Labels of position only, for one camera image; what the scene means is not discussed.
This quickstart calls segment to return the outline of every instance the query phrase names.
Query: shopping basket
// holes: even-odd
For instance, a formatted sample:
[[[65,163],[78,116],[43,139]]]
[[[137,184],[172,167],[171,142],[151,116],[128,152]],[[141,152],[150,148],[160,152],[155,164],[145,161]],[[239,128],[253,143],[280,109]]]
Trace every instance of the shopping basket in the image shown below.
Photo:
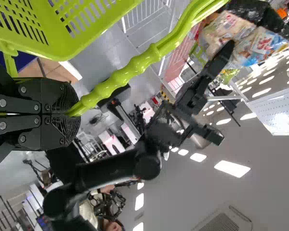
[[[0,0],[0,51],[17,77],[17,51],[55,61],[84,50],[143,0]]]

